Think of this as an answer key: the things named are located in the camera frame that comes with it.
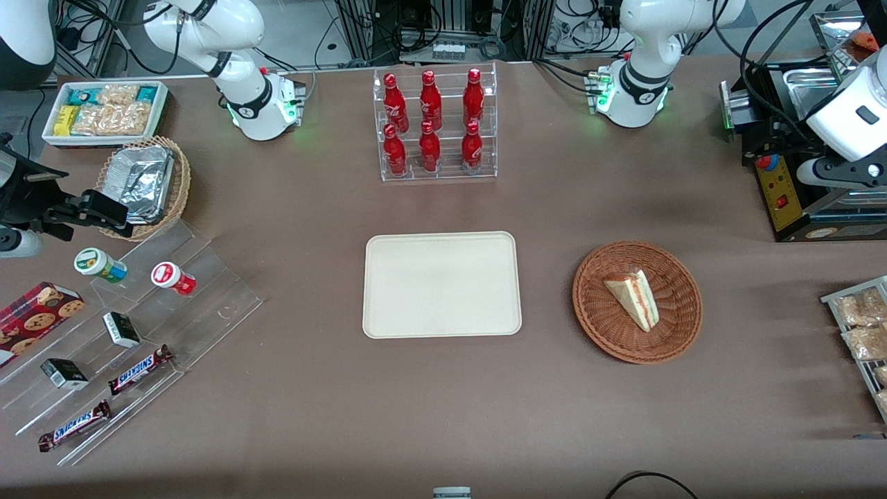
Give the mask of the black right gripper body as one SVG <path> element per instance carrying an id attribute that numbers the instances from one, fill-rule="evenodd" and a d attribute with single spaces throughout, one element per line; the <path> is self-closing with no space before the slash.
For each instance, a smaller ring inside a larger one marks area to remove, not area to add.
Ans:
<path id="1" fill-rule="evenodd" d="M 53 222 L 48 215 L 67 205 L 70 196 L 58 180 L 69 173 L 30 160 L 2 141 L 1 215 L 3 227 L 48 234 L 58 240 L 73 239 L 73 228 Z"/>

